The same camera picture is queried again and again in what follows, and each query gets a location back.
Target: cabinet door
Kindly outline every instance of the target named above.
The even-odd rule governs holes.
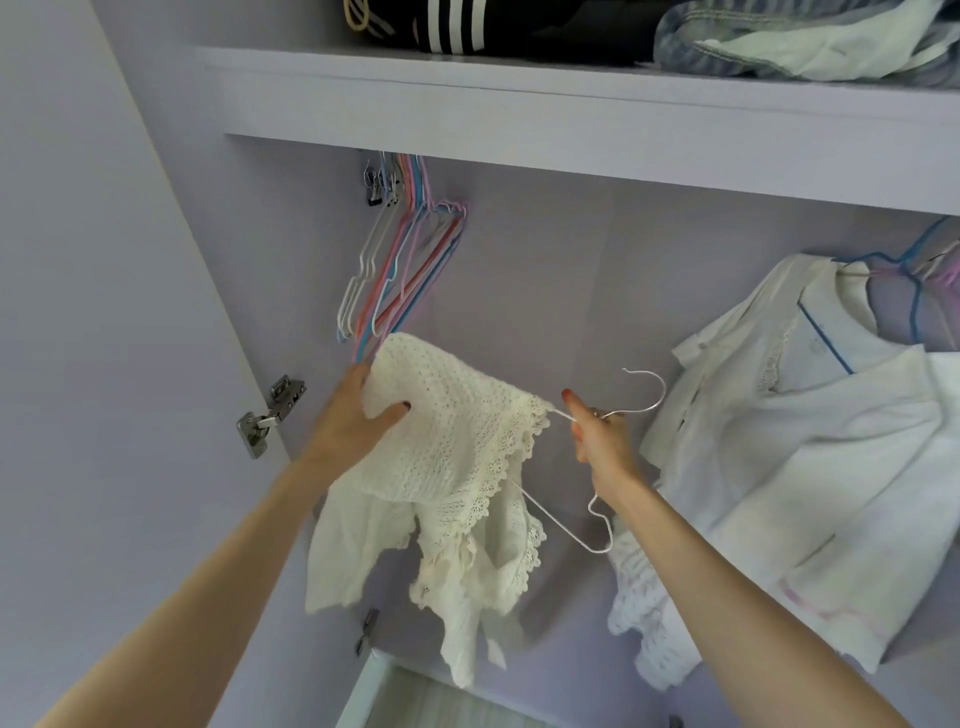
[[[33,723],[254,506],[287,462],[275,435],[258,460],[241,442],[263,408],[93,10],[0,3],[5,723]],[[359,627],[303,612],[306,535],[214,724],[327,728],[347,701]]]

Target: white hanger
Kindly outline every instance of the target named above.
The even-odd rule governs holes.
[[[390,209],[390,215],[385,215],[388,208]],[[376,257],[384,239],[387,237],[387,232],[393,225],[398,209],[399,205],[392,197],[380,209],[376,220],[373,222],[370,234],[367,236],[367,241],[360,249],[360,271],[348,281],[347,290],[344,292],[344,297],[340,301],[340,308],[337,310],[337,332],[344,340],[349,339],[356,333],[353,330],[354,312],[360,302],[364,287],[376,277]],[[371,249],[370,245],[374,239],[375,243]]]
[[[661,387],[661,390],[660,390],[660,398],[657,399],[657,401],[654,402],[653,404],[651,404],[649,407],[644,407],[643,409],[614,409],[613,412],[608,412],[608,413],[606,413],[606,414],[604,414],[604,415],[600,415],[600,414],[596,414],[596,413],[595,413],[595,414],[596,414],[596,417],[598,417],[598,418],[601,419],[601,420],[606,420],[610,415],[632,415],[632,414],[636,414],[636,413],[640,413],[640,412],[649,412],[650,410],[656,409],[656,408],[659,407],[661,404],[663,404],[663,400],[666,399],[666,382],[663,380],[663,377],[660,376],[659,374],[657,374],[656,372],[651,372],[651,371],[646,370],[646,369],[627,369],[627,368],[624,368],[623,371],[626,372],[626,373],[629,374],[629,375],[650,375],[650,376],[655,376],[655,377],[657,378],[657,380],[660,382],[660,387]],[[575,423],[575,422],[576,422],[576,419],[575,419],[575,418],[573,418],[573,417],[571,417],[570,415],[566,414],[566,412],[562,412],[562,411],[559,410],[559,409],[554,408],[554,409],[551,409],[551,410],[549,410],[549,411],[552,412],[552,413],[555,414],[555,415],[560,415],[561,417],[566,417],[566,418],[567,418],[568,420],[570,420],[572,423]],[[537,501],[536,498],[534,498],[534,497],[531,496],[529,493],[527,493],[525,490],[523,490],[523,487],[522,487],[519,483],[517,483],[515,480],[511,480],[511,481],[509,481],[509,482],[510,482],[512,485],[516,486],[516,487],[520,490],[520,492],[523,493],[523,494],[530,500],[531,503],[533,503],[533,504],[536,505],[541,511],[543,511],[543,513],[546,514],[547,518],[549,518],[553,523],[555,523],[555,524],[558,525],[560,528],[562,528],[562,529],[564,530],[564,532],[566,533],[567,536],[569,536],[571,539],[573,539],[574,541],[576,541],[578,544],[580,544],[580,546],[582,546],[583,548],[585,548],[587,551],[589,551],[590,553],[597,553],[597,554],[600,554],[600,553],[610,553],[611,549],[613,548],[613,525],[610,523],[610,519],[609,519],[609,518],[607,518],[607,517],[606,517],[605,515],[603,515],[602,513],[597,513],[596,511],[593,510],[593,506],[594,506],[594,504],[596,504],[596,501],[597,501],[597,499],[599,498],[599,496],[597,495],[596,491],[593,492],[593,497],[590,499],[590,503],[588,503],[588,505],[587,505],[587,512],[590,513],[592,516],[598,518],[598,519],[603,519],[603,522],[604,522],[604,523],[606,524],[606,526],[607,526],[607,535],[610,537],[610,540],[608,541],[607,545],[606,545],[604,548],[593,548],[593,547],[588,546],[587,544],[585,544],[585,543],[580,539],[579,536],[577,536],[575,533],[573,533],[573,531],[571,531],[571,530],[570,530],[569,528],[567,528],[565,525],[563,525],[562,523],[560,523],[560,521],[557,520],[557,517],[556,517],[556,516],[554,516],[552,513],[550,513],[550,511],[548,511],[546,508],[544,508],[544,507],[540,504],[540,502]]]

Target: white clothing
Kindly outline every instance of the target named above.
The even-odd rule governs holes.
[[[728,560],[791,611],[818,605],[816,619],[802,619],[876,669],[940,567],[960,494],[941,527],[902,538],[898,524],[917,517],[884,503],[896,501],[914,459],[940,436],[941,397],[928,355],[877,338],[866,279],[838,278],[838,268],[827,258],[787,258],[750,299],[681,344],[675,354],[687,370],[641,452],[661,467],[663,496]],[[909,488],[915,500],[941,505],[947,490],[943,482]],[[841,545],[850,554],[843,565]],[[913,554],[917,578],[882,569],[879,545],[904,560]],[[629,532],[618,529],[611,559],[610,629],[644,634],[636,666],[651,685],[679,684],[700,655],[675,605]],[[870,598],[853,599],[844,583]],[[847,611],[854,602],[855,619]],[[864,619],[871,640],[848,628]]]
[[[880,79],[947,52],[956,41],[955,27],[926,38],[942,5],[943,0],[903,0],[827,19],[798,19],[789,30],[711,38],[697,45],[744,61],[774,63],[784,73],[810,81]]]
[[[356,602],[379,553],[403,548],[420,524],[423,553],[411,599],[444,621],[441,654],[454,682],[473,681],[477,630],[503,665],[506,615],[540,565],[543,527],[517,488],[552,405],[468,367],[414,336],[391,334],[363,389],[373,416],[411,411],[330,488],[307,561],[308,612]]]

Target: black and white striped fabric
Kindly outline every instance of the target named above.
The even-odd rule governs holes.
[[[348,0],[363,17],[364,0]],[[367,0],[377,42],[425,53],[631,64],[653,58],[663,14],[682,0]]]
[[[565,24],[584,0],[420,0],[421,50],[468,56],[510,55],[532,33]]]
[[[419,10],[417,37],[422,50],[468,56],[486,48],[487,0],[425,0]]]

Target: floor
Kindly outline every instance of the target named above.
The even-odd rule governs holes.
[[[550,728],[405,669],[380,689],[366,728]]]

